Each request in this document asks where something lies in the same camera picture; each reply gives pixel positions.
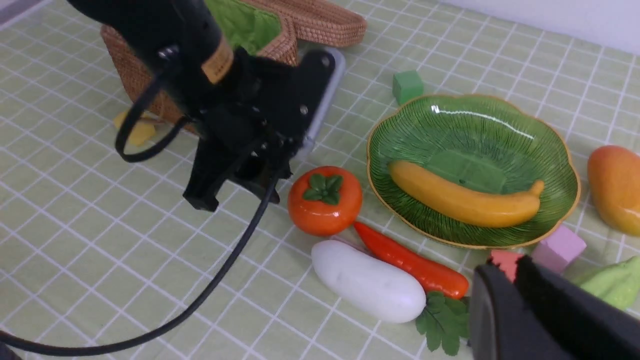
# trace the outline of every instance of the red pepper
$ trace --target red pepper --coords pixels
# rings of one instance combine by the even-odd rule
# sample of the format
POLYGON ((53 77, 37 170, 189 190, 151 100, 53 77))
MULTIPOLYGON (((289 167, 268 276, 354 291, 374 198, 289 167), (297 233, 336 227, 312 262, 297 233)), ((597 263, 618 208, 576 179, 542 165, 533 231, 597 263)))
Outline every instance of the red pepper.
POLYGON ((363 223, 355 222, 353 227, 374 256, 416 278, 425 292, 441 291, 453 299, 465 296, 469 281, 461 273, 423 258, 363 223))

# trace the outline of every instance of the yellow block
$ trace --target yellow block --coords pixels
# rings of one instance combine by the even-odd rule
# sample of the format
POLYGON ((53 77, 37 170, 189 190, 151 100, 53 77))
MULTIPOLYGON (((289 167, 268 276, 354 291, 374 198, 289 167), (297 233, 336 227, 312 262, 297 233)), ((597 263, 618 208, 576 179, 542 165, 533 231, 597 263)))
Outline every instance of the yellow block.
MULTIPOLYGON (((116 116, 115 119, 113 119, 113 124, 115 125, 116 129, 120 130, 120 126, 122 126, 124 118, 127 117, 127 113, 128 111, 123 111, 118 116, 116 116)), ((155 120, 150 116, 151 113, 149 112, 145 112, 142 115, 142 118, 133 127, 133 130, 129 135, 129 139, 127 139, 127 143, 140 147, 156 134, 156 127, 153 125, 153 122, 155 122, 155 120)))

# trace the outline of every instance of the tan label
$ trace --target tan label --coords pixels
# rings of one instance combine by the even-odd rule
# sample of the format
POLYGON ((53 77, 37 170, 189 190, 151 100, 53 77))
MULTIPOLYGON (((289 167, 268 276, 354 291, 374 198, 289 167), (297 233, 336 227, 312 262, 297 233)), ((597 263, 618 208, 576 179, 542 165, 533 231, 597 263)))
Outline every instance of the tan label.
POLYGON ((227 39, 223 37, 216 51, 202 64, 202 71, 207 75, 209 81, 215 84, 225 77, 233 62, 234 52, 227 39))

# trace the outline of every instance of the green leaf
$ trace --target green leaf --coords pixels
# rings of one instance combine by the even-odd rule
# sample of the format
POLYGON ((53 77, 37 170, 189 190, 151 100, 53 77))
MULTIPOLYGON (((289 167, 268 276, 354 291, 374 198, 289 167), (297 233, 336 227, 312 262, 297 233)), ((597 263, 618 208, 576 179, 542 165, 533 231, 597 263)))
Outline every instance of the green leaf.
POLYGON ((442 308, 444 307, 445 304, 445 299, 444 297, 439 297, 439 296, 432 296, 429 297, 427 296, 427 309, 429 309, 429 312, 432 314, 435 313, 439 313, 441 312, 442 308))
POLYGON ((460 324, 458 334, 461 338, 469 339, 469 322, 460 324))
POLYGON ((321 174, 313 174, 309 178, 309 186, 311 186, 312 189, 322 191, 326 189, 325 181, 326 178, 321 174))
POLYGON ((438 347, 440 347, 440 342, 442 340, 442 329, 438 326, 438 322, 436 322, 433 315, 427 314, 425 316, 426 319, 426 331, 425 336, 427 338, 427 348, 430 351, 435 351, 438 347))
POLYGON ((344 178, 340 175, 333 175, 330 176, 327 180, 326 180, 326 189, 329 192, 338 192, 340 190, 340 188, 342 187, 342 181, 344 180, 344 178))
POLYGON ((444 293, 442 291, 429 291, 427 293, 427 299, 431 299, 433 297, 444 297, 444 293))
POLYGON ((467 312, 467 306, 460 300, 452 299, 447 297, 445 300, 445 304, 453 311, 454 314, 464 314, 467 312))
POLYGON ((324 201, 325 204, 337 205, 340 202, 340 194, 328 193, 322 198, 322 200, 324 201))
POLYGON ((418 330, 420 335, 425 335, 427 333, 427 323, 429 321, 427 318, 430 317, 431 315, 429 313, 423 311, 422 314, 415 319, 415 329, 418 330))
POLYGON ((307 201, 317 201, 322 199, 322 193, 315 189, 307 189, 302 194, 302 199, 305 199, 307 201))
POLYGON ((458 314, 456 315, 456 319, 460 324, 467 324, 469 323, 469 313, 458 314))
POLYGON ((433 316, 438 320, 440 326, 447 334, 458 334, 458 329, 460 328, 460 323, 456 318, 456 315, 446 306, 443 306, 439 313, 433 314, 433 316))
POLYGON ((444 334, 442 336, 442 350, 448 356, 458 355, 460 350, 460 337, 457 334, 444 334))

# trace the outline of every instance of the white toy vegetable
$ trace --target white toy vegetable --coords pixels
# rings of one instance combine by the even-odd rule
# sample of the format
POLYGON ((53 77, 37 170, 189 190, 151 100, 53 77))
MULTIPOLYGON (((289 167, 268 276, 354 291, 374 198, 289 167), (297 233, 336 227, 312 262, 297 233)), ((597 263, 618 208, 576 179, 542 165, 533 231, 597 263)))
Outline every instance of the white toy vegetable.
POLYGON ((384 322, 409 322, 426 305, 418 280, 341 241, 320 241, 313 246, 311 258, 316 274, 330 290, 384 322))

